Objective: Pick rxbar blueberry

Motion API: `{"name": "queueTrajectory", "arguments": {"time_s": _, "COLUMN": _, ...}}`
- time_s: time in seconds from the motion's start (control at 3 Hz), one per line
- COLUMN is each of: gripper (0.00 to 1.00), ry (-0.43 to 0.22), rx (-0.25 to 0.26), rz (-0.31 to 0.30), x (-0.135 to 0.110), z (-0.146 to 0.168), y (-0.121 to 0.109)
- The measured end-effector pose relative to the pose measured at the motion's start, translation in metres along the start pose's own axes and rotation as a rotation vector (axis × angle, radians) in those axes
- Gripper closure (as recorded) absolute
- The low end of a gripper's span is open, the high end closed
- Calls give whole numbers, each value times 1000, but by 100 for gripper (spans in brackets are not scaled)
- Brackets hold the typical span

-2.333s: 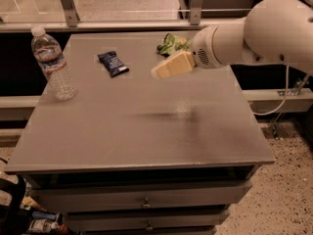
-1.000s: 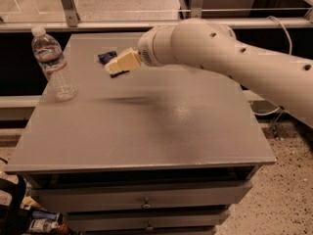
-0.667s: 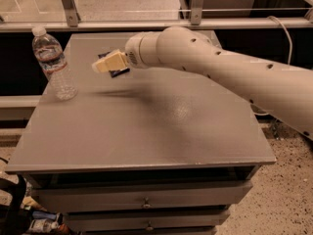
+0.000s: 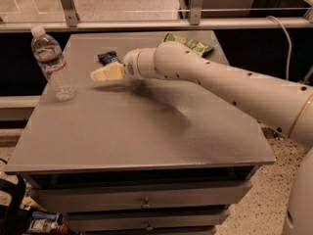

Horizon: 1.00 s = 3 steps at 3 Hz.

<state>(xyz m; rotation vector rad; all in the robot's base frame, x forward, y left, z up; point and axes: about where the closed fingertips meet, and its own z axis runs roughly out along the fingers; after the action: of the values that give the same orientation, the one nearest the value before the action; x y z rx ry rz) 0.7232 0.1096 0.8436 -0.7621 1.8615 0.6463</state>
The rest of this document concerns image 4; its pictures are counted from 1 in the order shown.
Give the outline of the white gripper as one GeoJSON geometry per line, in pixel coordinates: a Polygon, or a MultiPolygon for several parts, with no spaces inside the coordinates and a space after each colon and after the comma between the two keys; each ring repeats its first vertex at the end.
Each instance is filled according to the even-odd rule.
{"type": "Polygon", "coordinates": [[[90,73],[91,79],[94,81],[117,80],[123,79],[125,74],[133,79],[142,79],[143,76],[138,70],[138,58],[140,53],[140,49],[132,50],[124,56],[123,64],[113,62],[93,70],[90,73]]]}

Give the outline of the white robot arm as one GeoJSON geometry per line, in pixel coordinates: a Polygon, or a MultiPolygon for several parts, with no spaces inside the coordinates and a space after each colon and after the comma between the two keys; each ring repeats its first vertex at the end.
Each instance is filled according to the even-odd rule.
{"type": "Polygon", "coordinates": [[[193,82],[308,149],[291,187],[282,235],[312,235],[313,87],[207,60],[167,41],[128,52],[90,72],[94,81],[157,78],[193,82]]]}

